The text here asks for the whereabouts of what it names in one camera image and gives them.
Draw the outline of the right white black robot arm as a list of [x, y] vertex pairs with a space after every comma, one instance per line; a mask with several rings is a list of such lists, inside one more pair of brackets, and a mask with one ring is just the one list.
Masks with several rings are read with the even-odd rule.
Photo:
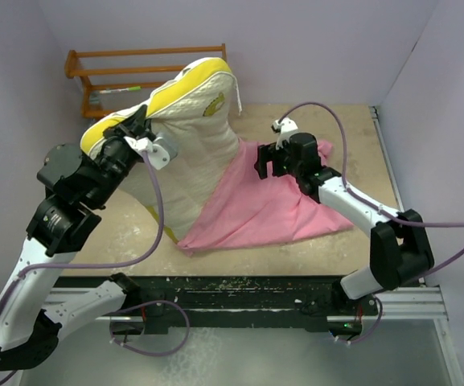
[[260, 179], [266, 179], [269, 170], [274, 177], [293, 177], [303, 195], [335, 210], [368, 236], [368, 265], [342, 277], [332, 294], [338, 313], [351, 314], [361, 298], [394, 290], [433, 268], [433, 253], [419, 213], [371, 203], [337, 170], [322, 163], [314, 135], [295, 133], [258, 146], [254, 168]]

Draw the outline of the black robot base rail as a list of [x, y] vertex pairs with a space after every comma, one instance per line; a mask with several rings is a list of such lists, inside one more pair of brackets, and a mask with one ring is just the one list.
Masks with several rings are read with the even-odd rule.
[[115, 315], [137, 316], [147, 334], [171, 327], [294, 328], [357, 335], [378, 311], [373, 296], [349, 300], [335, 276], [119, 277], [127, 296]]

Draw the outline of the pink pillowcase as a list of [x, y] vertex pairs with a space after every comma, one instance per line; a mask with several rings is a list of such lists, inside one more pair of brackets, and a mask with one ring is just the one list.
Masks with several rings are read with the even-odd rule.
[[259, 145], [239, 141], [236, 157], [177, 243], [185, 253], [292, 243], [353, 228], [337, 211], [303, 195], [291, 176], [260, 179], [253, 167]]

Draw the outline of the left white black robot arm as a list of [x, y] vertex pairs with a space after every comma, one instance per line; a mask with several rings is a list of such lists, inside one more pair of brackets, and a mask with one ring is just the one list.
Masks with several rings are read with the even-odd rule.
[[153, 139], [150, 121], [129, 117], [103, 133], [103, 145], [90, 158], [74, 144], [54, 146], [37, 179], [45, 199], [27, 226], [18, 263], [0, 295], [0, 372], [32, 369], [60, 340], [104, 314], [131, 315], [140, 300], [138, 287], [124, 274], [60, 306], [44, 302], [63, 269], [100, 223], [96, 211], [138, 163], [129, 140]]

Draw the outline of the yellow white pillow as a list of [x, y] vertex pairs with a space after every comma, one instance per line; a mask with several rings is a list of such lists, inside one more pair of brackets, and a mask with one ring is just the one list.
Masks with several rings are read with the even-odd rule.
[[175, 243], [188, 234], [238, 153], [240, 140], [228, 123], [237, 93], [228, 64], [208, 57], [188, 64], [144, 102], [152, 131], [178, 150], [156, 173], [166, 233]]

